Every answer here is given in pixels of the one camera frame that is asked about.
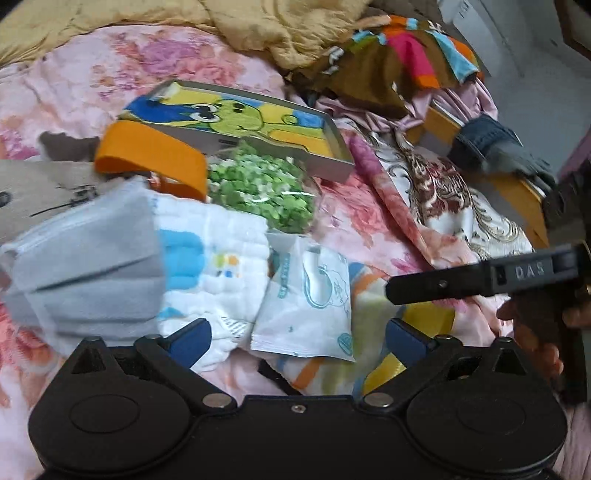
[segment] green shredded paper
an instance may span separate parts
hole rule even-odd
[[[260,156],[241,143],[230,158],[208,164],[207,189],[213,203],[254,213],[270,228],[305,232],[314,216],[314,195],[303,188],[304,172],[293,159]]]

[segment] pink stripe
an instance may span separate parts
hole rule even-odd
[[[423,45],[410,33],[388,36],[388,45],[392,47],[402,64],[409,69],[412,77],[435,75],[435,71],[425,54]]]

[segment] open box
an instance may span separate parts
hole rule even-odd
[[[168,80],[135,99],[121,119],[145,123],[210,155],[244,136],[276,145],[277,156],[301,161],[308,175],[345,182],[354,162],[332,118],[259,93]]]

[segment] human hand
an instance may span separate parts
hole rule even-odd
[[[537,335],[519,321],[517,305],[514,301],[505,302],[497,311],[499,320],[513,320],[515,341],[530,356],[531,362],[548,379],[559,376],[564,364],[560,359],[558,347],[552,343],[541,343]],[[591,302],[567,309],[563,312],[564,324],[570,328],[591,326]]]

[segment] white package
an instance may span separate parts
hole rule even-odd
[[[251,349],[355,361],[347,259],[305,236],[267,237],[275,274],[255,320]]]

